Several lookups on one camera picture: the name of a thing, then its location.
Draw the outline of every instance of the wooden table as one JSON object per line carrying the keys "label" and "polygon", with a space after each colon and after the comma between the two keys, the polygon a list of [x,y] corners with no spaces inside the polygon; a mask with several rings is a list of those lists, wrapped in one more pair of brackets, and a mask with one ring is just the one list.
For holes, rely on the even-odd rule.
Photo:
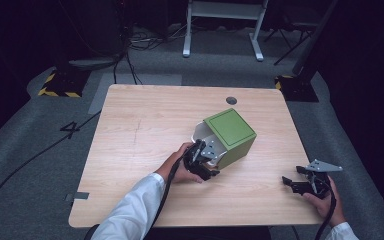
{"label": "wooden table", "polygon": [[248,155],[203,184],[172,185],[155,226],[320,223],[315,209],[282,184],[282,176],[304,181],[295,166],[308,160],[280,91],[112,85],[78,188],[90,195],[74,201],[70,225],[100,223],[136,182],[190,141],[198,122],[231,107],[257,133]]}

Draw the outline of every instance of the black stand base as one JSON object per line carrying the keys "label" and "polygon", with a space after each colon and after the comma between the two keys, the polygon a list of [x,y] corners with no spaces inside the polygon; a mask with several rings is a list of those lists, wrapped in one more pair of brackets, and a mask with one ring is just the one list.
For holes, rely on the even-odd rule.
{"label": "black stand base", "polygon": [[274,83],[276,88],[282,92],[285,101],[319,102],[311,84],[301,82],[299,76],[277,76]]}
{"label": "black stand base", "polygon": [[91,71],[52,71],[38,95],[81,97]]}

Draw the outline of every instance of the dark background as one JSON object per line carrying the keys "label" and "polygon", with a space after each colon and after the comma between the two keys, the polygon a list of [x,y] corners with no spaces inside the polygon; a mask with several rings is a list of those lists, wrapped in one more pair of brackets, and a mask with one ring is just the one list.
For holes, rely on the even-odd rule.
{"label": "dark background", "polygon": [[[94,48],[112,53],[125,37],[123,27],[137,23],[166,36],[167,26],[185,21],[187,5],[186,0],[108,1],[102,14],[90,14],[96,2],[62,1],[70,21],[58,1],[0,0],[0,128],[30,99],[29,81],[55,65],[50,44],[60,47],[62,59],[94,56],[73,24]],[[111,4],[126,10],[124,22],[105,12]],[[37,19],[44,10],[55,28]],[[384,197],[384,1],[339,0],[306,65],[326,81],[339,121]]]}

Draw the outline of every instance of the box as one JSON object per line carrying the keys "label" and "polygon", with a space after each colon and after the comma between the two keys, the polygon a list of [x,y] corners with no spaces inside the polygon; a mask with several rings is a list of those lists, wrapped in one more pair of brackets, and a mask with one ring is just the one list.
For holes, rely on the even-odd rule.
{"label": "box", "polygon": [[204,119],[199,123],[192,136],[192,141],[201,139],[207,147],[201,153],[212,160],[210,167],[219,170],[246,156],[257,134],[246,121],[230,108]]}

